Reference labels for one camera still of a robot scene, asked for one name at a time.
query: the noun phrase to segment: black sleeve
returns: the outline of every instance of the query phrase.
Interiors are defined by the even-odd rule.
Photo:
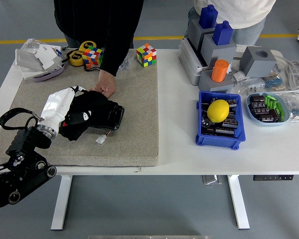
[[[109,23],[100,69],[116,76],[126,57],[141,16],[144,0],[114,0],[109,8]]]

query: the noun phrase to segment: yellow tape roll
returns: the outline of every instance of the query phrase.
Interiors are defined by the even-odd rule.
[[[81,44],[79,51],[85,52],[90,46],[96,47],[96,43],[93,41],[85,41]]]
[[[70,64],[72,66],[83,66],[83,52],[81,51],[74,51],[70,54]]]

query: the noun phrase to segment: person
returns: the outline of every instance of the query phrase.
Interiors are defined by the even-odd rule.
[[[56,24],[71,48],[84,41],[104,47],[100,74],[93,90],[107,98],[116,91],[115,77],[129,48],[144,0],[54,0]]]
[[[226,20],[234,29],[233,41],[236,44],[254,46],[275,2],[276,0],[194,0],[194,7],[188,12],[188,23],[199,19],[201,9],[212,4],[218,11],[216,22]]]

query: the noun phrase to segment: gray plastic block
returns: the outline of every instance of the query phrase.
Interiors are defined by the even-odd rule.
[[[178,57],[192,85],[197,86],[203,66],[199,62],[187,38],[183,38],[180,41]]]
[[[269,48],[247,46],[239,64],[247,77],[267,77],[276,62]]]
[[[215,62],[220,59],[226,60],[231,64],[236,54],[236,43],[231,39],[229,44],[217,46],[212,37],[213,34],[204,36],[200,50],[206,64],[213,67],[215,66]]]
[[[201,72],[199,82],[198,82],[199,90],[230,93],[234,87],[234,83],[231,81],[230,76],[226,74],[225,79],[222,82],[214,82],[211,79],[212,73],[213,70],[207,70]]]
[[[213,33],[215,28],[204,29],[199,24],[199,19],[193,19],[188,25],[188,39],[193,44],[197,52],[200,52],[204,35]]]

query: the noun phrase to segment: yellow floor line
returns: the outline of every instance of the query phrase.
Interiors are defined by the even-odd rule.
[[[262,34],[260,38],[283,38],[283,37],[297,37],[298,34]],[[140,40],[180,40],[183,36],[136,36],[134,37],[135,41]],[[64,38],[62,39],[40,39],[40,41],[45,43],[51,42],[66,42]],[[2,44],[23,44],[26,40],[2,40],[0,41],[0,45]]]
[[[297,37],[298,34],[262,34],[260,38],[281,38],[281,37]]]

